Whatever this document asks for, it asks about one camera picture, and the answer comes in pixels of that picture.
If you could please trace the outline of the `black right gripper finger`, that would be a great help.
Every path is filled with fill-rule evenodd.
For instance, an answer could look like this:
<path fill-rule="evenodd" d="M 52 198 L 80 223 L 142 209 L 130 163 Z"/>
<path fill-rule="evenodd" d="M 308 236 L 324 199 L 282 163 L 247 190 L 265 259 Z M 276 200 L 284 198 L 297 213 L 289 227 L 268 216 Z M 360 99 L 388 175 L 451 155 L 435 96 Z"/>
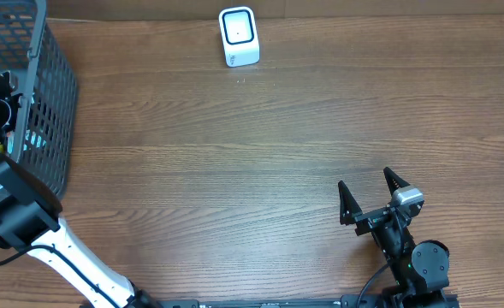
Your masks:
<path fill-rule="evenodd" d="M 340 196 L 340 224 L 355 224 L 357 218 L 363 214 L 361 208 L 343 181 L 338 182 L 338 191 Z"/>
<path fill-rule="evenodd" d="M 399 177 L 390 167 L 385 167 L 383 169 L 383 174 L 391 195 L 397 193 L 401 188 L 410 186 L 407 181 Z"/>

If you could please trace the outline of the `grey plastic mesh basket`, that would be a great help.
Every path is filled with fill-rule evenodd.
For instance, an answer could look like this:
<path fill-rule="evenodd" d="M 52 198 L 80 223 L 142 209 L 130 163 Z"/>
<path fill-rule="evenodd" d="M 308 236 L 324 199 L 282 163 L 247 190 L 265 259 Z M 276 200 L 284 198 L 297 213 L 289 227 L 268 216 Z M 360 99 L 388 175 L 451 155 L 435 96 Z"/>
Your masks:
<path fill-rule="evenodd" d="M 9 71 L 21 94 L 14 133 L 5 149 L 58 198 L 67 189 L 78 83 L 47 21 L 44 1 L 0 1 L 0 73 Z M 26 130 L 46 140 L 24 151 Z"/>

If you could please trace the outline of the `teal plastic packet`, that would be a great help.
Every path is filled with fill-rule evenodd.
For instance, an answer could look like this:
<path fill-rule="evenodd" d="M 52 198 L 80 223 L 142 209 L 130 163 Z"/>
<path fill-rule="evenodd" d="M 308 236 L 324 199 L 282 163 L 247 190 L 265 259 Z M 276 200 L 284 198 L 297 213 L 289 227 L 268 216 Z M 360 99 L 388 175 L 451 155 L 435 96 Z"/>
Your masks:
<path fill-rule="evenodd" d="M 29 129 L 26 130 L 25 140 L 23 143 L 24 151 L 30 150 L 31 148 L 33 149 L 44 148 L 46 145 L 47 145 L 46 140 L 43 139 L 39 133 L 36 133 Z"/>

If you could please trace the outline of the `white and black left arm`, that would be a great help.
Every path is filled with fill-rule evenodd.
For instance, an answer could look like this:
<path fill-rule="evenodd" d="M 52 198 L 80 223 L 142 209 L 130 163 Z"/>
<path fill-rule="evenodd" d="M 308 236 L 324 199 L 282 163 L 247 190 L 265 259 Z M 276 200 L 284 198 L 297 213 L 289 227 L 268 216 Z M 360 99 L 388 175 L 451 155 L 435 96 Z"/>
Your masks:
<path fill-rule="evenodd" d="M 0 74 L 0 132 L 15 122 L 19 95 L 10 73 Z M 158 302 L 103 263 L 71 230 L 57 196 L 0 151 L 0 248 L 50 266 L 77 289 L 90 307 L 156 307 Z"/>

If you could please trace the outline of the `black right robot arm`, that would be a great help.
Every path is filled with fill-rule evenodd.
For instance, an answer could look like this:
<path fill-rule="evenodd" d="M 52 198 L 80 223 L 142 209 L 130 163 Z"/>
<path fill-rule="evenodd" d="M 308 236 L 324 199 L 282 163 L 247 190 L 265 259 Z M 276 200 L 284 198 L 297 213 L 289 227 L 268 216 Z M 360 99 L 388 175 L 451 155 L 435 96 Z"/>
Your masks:
<path fill-rule="evenodd" d="M 364 213 L 343 181 L 338 182 L 340 224 L 355 227 L 356 235 L 370 234 L 386 263 L 360 293 L 343 304 L 356 307 L 457 307 L 447 296 L 449 250 L 440 241 L 416 243 L 408 229 L 424 205 L 424 194 L 391 168 L 383 169 L 391 199 L 382 208 Z"/>

